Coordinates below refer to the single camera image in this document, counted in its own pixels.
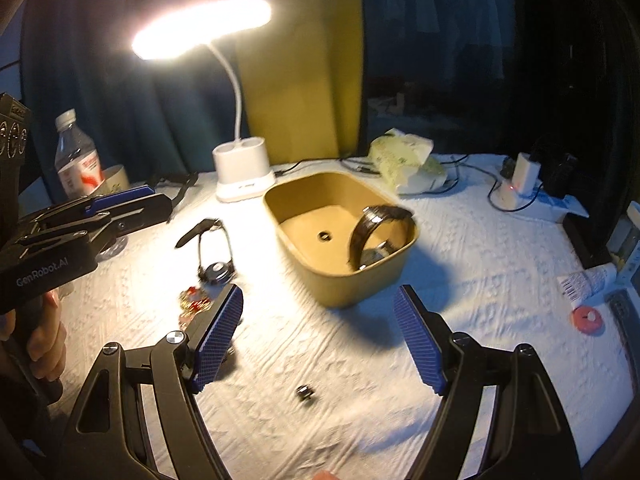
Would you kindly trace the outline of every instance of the desk lamp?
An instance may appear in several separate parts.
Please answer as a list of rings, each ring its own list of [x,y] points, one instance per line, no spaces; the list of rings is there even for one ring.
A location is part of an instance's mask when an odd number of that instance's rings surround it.
[[[239,30],[260,27],[270,19],[271,7],[264,0],[207,2],[161,16],[137,33],[133,40],[132,49],[142,59],[172,59],[203,44],[218,58],[231,80],[236,95],[234,140],[220,144],[213,150],[218,172],[216,196],[221,202],[260,196],[275,184],[275,177],[269,165],[264,139],[240,138],[240,83],[213,41]]]

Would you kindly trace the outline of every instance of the bottle cap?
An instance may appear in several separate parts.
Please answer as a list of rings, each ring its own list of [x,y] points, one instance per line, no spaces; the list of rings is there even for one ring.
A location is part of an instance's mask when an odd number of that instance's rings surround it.
[[[76,122],[76,111],[71,108],[71,110],[67,110],[65,113],[56,117],[56,128],[61,132],[74,122]]]
[[[583,334],[592,335],[602,329],[600,313],[590,306],[579,306],[572,312],[571,321]]]

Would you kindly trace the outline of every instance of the textured white bedsheet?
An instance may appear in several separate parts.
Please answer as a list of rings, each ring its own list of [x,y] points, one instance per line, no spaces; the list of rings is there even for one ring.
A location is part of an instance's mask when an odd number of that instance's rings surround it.
[[[471,164],[497,172],[501,158]],[[289,178],[342,171],[309,164]],[[493,210],[491,179],[461,168],[445,196],[403,200],[421,234],[398,283],[413,285],[425,305],[454,331],[481,344],[535,346],[554,382],[585,463],[609,436],[632,399],[628,365],[607,308],[599,337],[572,328],[556,276],[580,268],[561,227]],[[380,179],[370,183],[382,186]],[[63,301],[68,327],[65,394],[69,412],[102,345],[156,343],[177,328],[180,291],[196,285],[196,242],[176,250],[205,217],[228,227],[244,291],[244,322],[234,339],[238,365],[197,397],[204,421],[236,480],[305,479],[327,468],[342,480],[404,478],[435,416],[439,397],[420,382],[392,313],[395,287],[358,306],[319,306],[292,272],[261,199],[218,203],[216,175],[203,174],[169,224],[129,237],[126,250],[74,283]],[[206,235],[203,260],[226,259],[224,238]],[[316,401],[295,395],[310,384]],[[492,410],[483,399],[461,478],[476,472]],[[153,405],[150,387],[147,406]],[[158,418],[148,413],[159,469],[172,474]]]

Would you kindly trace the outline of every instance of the human hand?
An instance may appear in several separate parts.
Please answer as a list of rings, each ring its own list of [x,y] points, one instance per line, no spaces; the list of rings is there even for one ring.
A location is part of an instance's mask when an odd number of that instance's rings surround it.
[[[340,480],[337,476],[332,475],[328,471],[320,471],[316,473],[313,480]]]
[[[0,340],[6,341],[15,329],[15,310],[0,316]],[[31,372],[37,379],[55,381],[66,365],[66,329],[60,322],[60,299],[52,290],[43,295],[40,324],[27,342]]]

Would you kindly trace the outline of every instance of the tube of cream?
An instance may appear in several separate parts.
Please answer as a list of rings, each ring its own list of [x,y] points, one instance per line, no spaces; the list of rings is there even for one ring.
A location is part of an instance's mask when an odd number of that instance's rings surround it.
[[[558,283],[562,293],[571,301],[572,307],[578,308],[583,301],[615,282],[616,275],[616,266],[606,264],[568,276],[558,276]]]

